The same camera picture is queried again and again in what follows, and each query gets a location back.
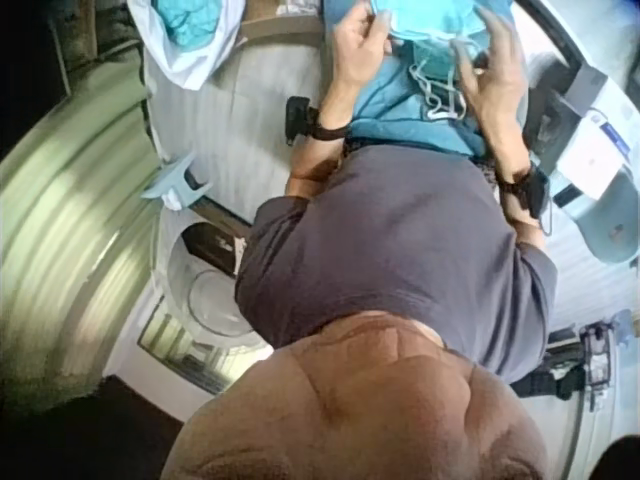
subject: man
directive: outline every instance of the man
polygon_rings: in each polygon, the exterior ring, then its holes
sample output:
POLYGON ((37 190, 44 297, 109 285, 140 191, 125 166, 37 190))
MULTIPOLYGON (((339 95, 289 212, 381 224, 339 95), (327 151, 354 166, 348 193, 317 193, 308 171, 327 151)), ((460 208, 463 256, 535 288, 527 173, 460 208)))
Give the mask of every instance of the man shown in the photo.
MULTIPOLYGON (((517 183, 521 53, 506 21, 480 15, 489 67, 457 45, 461 83, 498 177, 517 183)), ((317 136, 349 124, 388 33, 364 3, 336 27, 317 136)), ((340 164, 342 150, 308 139, 285 196, 259 209, 236 298, 277 350, 187 423, 165 478, 544 477, 540 434, 504 383, 545 350, 556 270, 538 222, 511 194, 500 209, 468 159, 387 145, 340 164)))

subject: dark floor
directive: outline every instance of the dark floor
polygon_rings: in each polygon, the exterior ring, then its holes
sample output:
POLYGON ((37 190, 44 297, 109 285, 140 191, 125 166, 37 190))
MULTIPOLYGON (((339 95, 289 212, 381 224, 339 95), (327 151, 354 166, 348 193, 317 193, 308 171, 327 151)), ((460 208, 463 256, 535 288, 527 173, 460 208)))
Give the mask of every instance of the dark floor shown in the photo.
POLYGON ((91 397, 4 422, 0 477, 157 479, 181 426, 109 377, 91 397))

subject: finger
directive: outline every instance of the finger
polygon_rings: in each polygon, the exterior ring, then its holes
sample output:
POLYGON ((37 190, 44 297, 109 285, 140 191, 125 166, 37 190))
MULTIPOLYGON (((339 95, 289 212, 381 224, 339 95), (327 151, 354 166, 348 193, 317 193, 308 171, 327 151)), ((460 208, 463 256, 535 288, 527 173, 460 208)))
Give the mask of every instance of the finger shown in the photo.
POLYGON ((369 2, 357 2, 351 10, 347 12, 340 23, 354 24, 356 22, 366 22, 373 13, 369 2))
POLYGON ((496 15, 496 18, 500 21, 502 26, 509 31, 511 55, 513 55, 513 58, 522 60, 524 52, 522 51, 522 43, 520 42, 520 36, 518 35, 516 26, 501 15, 496 15))
POLYGON ((491 36, 491 44, 489 50, 491 52, 492 60, 495 59, 498 63, 511 60, 511 30, 500 21, 498 15, 481 6, 476 6, 476 13, 482 19, 487 26, 487 30, 491 36))
POLYGON ((474 95, 478 91, 478 78, 473 71, 473 63, 469 57, 469 52, 467 52, 467 47, 457 39, 453 40, 451 44, 458 59, 458 74, 460 75, 462 91, 467 96, 474 95))
POLYGON ((384 10, 373 20, 371 28, 369 29, 369 35, 365 40, 365 44, 368 46, 384 48, 384 42, 389 36, 389 30, 391 28, 391 12, 384 10))

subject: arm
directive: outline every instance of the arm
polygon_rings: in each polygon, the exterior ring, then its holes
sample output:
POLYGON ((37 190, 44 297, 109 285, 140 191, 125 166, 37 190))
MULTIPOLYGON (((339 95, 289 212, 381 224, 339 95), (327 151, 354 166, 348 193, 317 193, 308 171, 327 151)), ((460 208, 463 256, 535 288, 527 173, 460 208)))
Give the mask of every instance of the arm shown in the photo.
MULTIPOLYGON (((518 105, 527 89, 522 49, 510 23, 484 8, 476 11, 491 35, 489 66, 480 73, 475 71, 464 45, 454 42, 462 90, 493 151, 497 175, 514 183, 530 169, 529 152, 516 121, 518 105)), ((501 192, 500 204, 507 223, 516 231, 516 242, 544 250, 540 223, 522 209, 518 199, 501 192)))
MULTIPOLYGON (((320 106, 318 121, 328 130, 348 125, 360 90, 375 76, 385 52, 391 51, 390 17, 375 19, 367 2, 357 3, 333 33, 333 83, 320 106)), ((311 199, 321 193, 338 167, 344 140, 307 138, 293 154, 285 195, 311 199)))

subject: blue surgical mask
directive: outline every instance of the blue surgical mask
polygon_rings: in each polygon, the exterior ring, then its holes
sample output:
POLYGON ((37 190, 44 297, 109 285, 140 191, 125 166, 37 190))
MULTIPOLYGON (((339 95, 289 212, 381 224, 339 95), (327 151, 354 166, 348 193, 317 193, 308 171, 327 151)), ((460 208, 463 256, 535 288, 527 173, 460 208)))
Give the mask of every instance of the blue surgical mask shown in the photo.
POLYGON ((374 13, 391 12, 391 35, 410 41, 443 34, 468 37, 483 31, 475 4, 475 0, 371 0, 374 13))

